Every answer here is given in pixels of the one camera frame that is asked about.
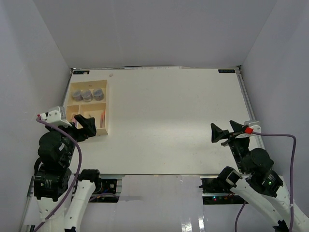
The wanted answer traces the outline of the purple marker red tip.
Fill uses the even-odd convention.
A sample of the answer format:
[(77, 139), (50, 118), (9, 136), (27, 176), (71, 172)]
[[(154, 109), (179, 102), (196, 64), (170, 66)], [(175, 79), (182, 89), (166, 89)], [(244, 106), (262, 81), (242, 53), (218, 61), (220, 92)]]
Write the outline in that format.
[(101, 118), (100, 118), (100, 128), (104, 128), (104, 127), (105, 127), (105, 114), (106, 114), (105, 111), (101, 114)]

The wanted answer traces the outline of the clear round container purple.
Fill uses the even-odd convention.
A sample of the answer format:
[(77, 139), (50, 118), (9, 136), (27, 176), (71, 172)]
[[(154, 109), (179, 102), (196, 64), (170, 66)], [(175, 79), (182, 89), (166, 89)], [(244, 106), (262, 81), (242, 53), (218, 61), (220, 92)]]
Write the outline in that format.
[(104, 92), (101, 88), (96, 88), (93, 90), (93, 97), (96, 101), (101, 101), (104, 99)]

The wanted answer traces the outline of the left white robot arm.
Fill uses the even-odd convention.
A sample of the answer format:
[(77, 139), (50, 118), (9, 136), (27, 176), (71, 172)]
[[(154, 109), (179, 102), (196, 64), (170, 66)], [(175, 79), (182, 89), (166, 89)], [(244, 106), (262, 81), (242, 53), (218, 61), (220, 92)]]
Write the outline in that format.
[(37, 122), (48, 129), (39, 140), (38, 155), (40, 164), (35, 164), (34, 196), (41, 222), (34, 228), (36, 232), (77, 232), (90, 197), (101, 190), (99, 170), (81, 169), (79, 162), (74, 179), (70, 163), (75, 150), (79, 160), (82, 151), (79, 142), (97, 134), (95, 119), (75, 115), (81, 124), (74, 122), (49, 121), (47, 114), (40, 114)]

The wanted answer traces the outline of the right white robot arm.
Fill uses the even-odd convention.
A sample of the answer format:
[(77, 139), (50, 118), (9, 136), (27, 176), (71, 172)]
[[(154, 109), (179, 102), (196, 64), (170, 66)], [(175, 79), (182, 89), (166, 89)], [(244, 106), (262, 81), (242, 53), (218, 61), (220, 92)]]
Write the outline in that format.
[(211, 123), (211, 141), (228, 146), (237, 169), (225, 167), (215, 180), (225, 193), (236, 193), (274, 223), (277, 232), (307, 232), (309, 217), (294, 201), (293, 174), (287, 185), (273, 170), (274, 161), (262, 148), (249, 149), (250, 137), (289, 137), (293, 140), (290, 166), (294, 166), (296, 137), (290, 134), (262, 133), (259, 122), (246, 121), (243, 125), (231, 120), (232, 131)]

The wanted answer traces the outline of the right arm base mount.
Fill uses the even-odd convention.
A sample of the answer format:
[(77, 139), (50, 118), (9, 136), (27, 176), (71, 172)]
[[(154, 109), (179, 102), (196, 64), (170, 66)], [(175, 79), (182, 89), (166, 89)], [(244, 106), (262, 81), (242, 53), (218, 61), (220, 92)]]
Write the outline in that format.
[(244, 200), (226, 187), (218, 184), (217, 178), (202, 178), (199, 188), (202, 190), (204, 205), (243, 204)]

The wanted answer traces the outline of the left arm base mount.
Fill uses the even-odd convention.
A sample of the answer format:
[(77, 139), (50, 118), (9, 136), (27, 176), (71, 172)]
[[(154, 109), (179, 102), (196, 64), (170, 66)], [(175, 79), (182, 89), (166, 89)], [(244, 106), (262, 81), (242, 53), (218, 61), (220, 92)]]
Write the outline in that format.
[(90, 197), (90, 203), (117, 203), (119, 201), (122, 177), (116, 175), (101, 175), (100, 185)]

